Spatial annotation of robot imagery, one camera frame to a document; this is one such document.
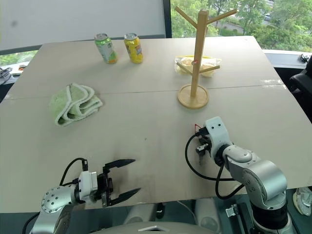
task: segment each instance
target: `wall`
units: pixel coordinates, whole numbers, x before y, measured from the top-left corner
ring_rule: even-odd
[[[0,50],[48,42],[165,34],[162,0],[2,0]]]

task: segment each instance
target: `yellow can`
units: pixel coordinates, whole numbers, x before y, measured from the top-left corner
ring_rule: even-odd
[[[125,45],[131,62],[142,63],[143,54],[140,39],[135,33],[128,33],[124,36]]]

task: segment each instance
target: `wooden mug tree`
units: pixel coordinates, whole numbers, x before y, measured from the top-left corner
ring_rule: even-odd
[[[205,43],[205,37],[207,33],[207,25],[228,17],[230,15],[236,14],[237,10],[234,9],[212,19],[208,19],[208,11],[200,10],[198,13],[197,23],[192,20],[188,15],[186,15],[179,7],[175,7],[175,10],[178,11],[180,15],[184,17],[192,26],[196,28],[196,42],[195,42],[195,52],[194,52],[194,61],[192,62],[193,71],[184,67],[181,63],[177,62],[176,64],[183,69],[186,73],[192,75],[192,83],[184,85],[179,93],[178,100],[180,103],[189,109],[200,109],[208,103],[209,96],[208,91],[204,87],[198,85],[199,74],[203,72],[212,71],[219,69],[220,66],[210,67],[200,71],[201,59],[203,56],[203,48]]]

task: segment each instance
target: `green can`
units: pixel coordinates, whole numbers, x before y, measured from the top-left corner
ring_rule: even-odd
[[[113,64],[117,62],[117,53],[113,48],[112,40],[106,33],[96,34],[94,41],[106,63]]]

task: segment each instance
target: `plastic bag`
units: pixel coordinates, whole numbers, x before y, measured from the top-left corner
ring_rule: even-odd
[[[190,71],[193,71],[193,65],[192,65],[193,60],[194,60],[193,55],[176,56],[175,57],[175,71],[180,73],[180,74],[187,74],[187,72],[185,72],[183,69],[181,69],[176,64],[177,62],[181,63],[185,68],[189,69]],[[200,69],[204,70],[204,69],[207,69],[210,67],[218,66],[218,65],[220,65],[221,61],[222,60],[219,58],[203,56],[203,58],[201,59]],[[211,77],[214,72],[215,72],[215,70],[212,70],[212,71],[208,71],[208,72],[204,72],[204,73],[200,73],[200,74],[203,75],[204,77]]]

